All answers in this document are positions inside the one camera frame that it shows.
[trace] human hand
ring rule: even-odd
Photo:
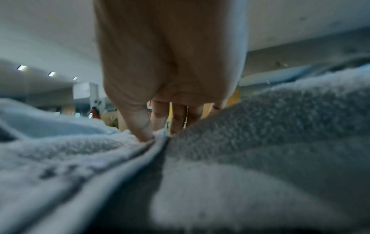
[[[104,89],[140,140],[225,107],[247,53],[245,0],[95,0]],[[150,117],[146,103],[152,100]]]

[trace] white ceiling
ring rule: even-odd
[[[101,84],[91,0],[0,0],[0,58]],[[370,25],[368,0],[249,0],[249,50]]]
[[[56,74],[48,76],[48,71],[27,67],[17,70],[18,64],[0,60],[0,97],[24,97],[30,94],[43,93],[72,87],[74,82]]]

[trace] ceiling light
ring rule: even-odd
[[[17,69],[20,70],[20,71],[23,71],[27,66],[24,66],[24,65],[20,65]]]

